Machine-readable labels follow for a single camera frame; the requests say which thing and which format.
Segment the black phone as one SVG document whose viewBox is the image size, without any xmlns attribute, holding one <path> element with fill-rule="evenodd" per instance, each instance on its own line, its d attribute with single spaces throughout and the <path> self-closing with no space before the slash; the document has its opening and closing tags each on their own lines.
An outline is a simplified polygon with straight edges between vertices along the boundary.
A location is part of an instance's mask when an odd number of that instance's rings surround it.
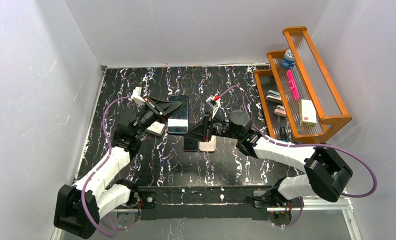
<svg viewBox="0 0 396 240">
<path fill-rule="evenodd" d="M 170 102 L 181 102 L 167 120 L 167 132 L 171 135 L 182 135 L 188 132 L 189 124 L 189 97 L 186 95 L 171 95 Z"/>
</svg>

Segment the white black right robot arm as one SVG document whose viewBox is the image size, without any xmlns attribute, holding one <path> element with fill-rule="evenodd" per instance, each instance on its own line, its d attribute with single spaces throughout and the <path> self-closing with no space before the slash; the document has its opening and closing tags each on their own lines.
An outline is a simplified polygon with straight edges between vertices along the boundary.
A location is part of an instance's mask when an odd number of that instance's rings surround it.
<svg viewBox="0 0 396 240">
<path fill-rule="evenodd" d="M 185 137 L 199 142 L 209 142 L 213 136 L 236 139 L 236 148 L 246 156 L 273 160 L 303 172 L 277 180 L 254 200 L 280 205 L 306 196 L 319 196 L 328 202 L 339 199 L 353 171 L 335 149 L 326 144 L 303 146 L 264 137 L 252 129 L 252 123 L 243 110 L 233 111 L 228 121 L 219 120 L 208 112 Z"/>
</svg>

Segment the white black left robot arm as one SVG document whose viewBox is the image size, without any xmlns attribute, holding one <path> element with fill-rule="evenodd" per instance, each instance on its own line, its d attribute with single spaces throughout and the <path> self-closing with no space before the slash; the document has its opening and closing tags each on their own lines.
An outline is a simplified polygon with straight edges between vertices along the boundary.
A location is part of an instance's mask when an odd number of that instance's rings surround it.
<svg viewBox="0 0 396 240">
<path fill-rule="evenodd" d="M 53 220 L 56 228 L 83 239 L 90 238 L 95 231 L 111 238 L 116 236 L 118 228 L 113 223 L 112 230 L 107 232 L 99 222 L 113 209 L 129 202 L 135 185 L 126 180 L 112 181 L 139 152 L 143 132 L 154 122 L 168 119 L 182 105 L 179 101 L 150 96 L 134 97 L 134 102 L 141 107 L 140 111 L 131 108 L 120 111 L 111 133 L 107 132 L 107 118 L 103 117 L 108 151 L 83 178 L 59 189 Z"/>
</svg>

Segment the purple smartphone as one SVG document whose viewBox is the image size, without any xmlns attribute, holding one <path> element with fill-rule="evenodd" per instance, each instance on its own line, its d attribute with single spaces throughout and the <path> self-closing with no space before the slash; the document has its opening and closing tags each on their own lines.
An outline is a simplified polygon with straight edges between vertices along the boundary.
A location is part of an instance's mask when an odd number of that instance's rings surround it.
<svg viewBox="0 0 396 240">
<path fill-rule="evenodd" d="M 185 152 L 197 152 L 199 149 L 199 141 L 191 134 L 184 135 L 183 150 Z"/>
</svg>

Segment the beige phone case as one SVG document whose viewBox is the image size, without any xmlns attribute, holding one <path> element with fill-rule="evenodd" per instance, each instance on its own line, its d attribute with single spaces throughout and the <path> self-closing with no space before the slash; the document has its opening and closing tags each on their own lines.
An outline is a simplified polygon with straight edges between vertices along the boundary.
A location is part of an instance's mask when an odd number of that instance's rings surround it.
<svg viewBox="0 0 396 240">
<path fill-rule="evenodd" d="M 212 136 L 211 139 L 207 142 L 199 142 L 199 151 L 200 152 L 208 152 L 213 153 L 216 150 L 216 136 Z"/>
</svg>

